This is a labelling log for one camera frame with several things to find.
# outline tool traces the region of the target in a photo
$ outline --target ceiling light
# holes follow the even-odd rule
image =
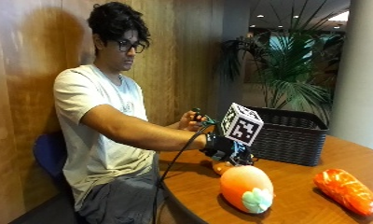
[[[331,17],[329,21],[347,21],[348,11],[338,14],[337,16]]]

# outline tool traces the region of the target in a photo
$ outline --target white marker cube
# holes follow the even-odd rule
[[[233,103],[221,121],[225,137],[250,147],[262,126],[257,112]]]

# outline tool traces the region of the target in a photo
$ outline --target black cable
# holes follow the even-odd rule
[[[156,190],[156,193],[154,193],[154,200],[153,200],[153,211],[152,211],[152,223],[156,224],[157,223],[157,198],[158,198],[158,188],[161,187],[161,182],[178,158],[178,156],[181,155],[182,151],[186,149],[186,147],[192,144],[192,142],[196,140],[196,138],[202,134],[202,132],[211,126],[211,125],[215,125],[215,121],[210,118],[207,118],[209,120],[207,121],[203,121],[202,122],[202,128],[194,133],[194,135],[190,137],[190,139],[188,140],[185,146],[182,147],[182,149],[177,152],[173,160],[170,161],[169,165],[168,165],[168,168],[165,169],[164,171],[164,174],[156,184],[157,186],[157,190]]]

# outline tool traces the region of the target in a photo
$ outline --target white t-shirt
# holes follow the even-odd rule
[[[67,146],[64,175],[76,211],[93,186],[150,169],[154,151],[116,143],[80,123],[97,105],[112,105],[125,115],[146,120],[140,86],[129,77],[120,75],[120,79],[116,86],[94,65],[67,69],[55,79],[55,107]]]

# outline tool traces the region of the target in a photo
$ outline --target wooden wall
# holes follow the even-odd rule
[[[102,0],[0,0],[0,223],[56,194],[31,148],[60,129],[52,81],[68,67],[90,63],[85,19]],[[141,85],[148,118],[176,121],[192,107],[207,109],[222,1],[125,0],[144,18],[152,48],[126,73]]]

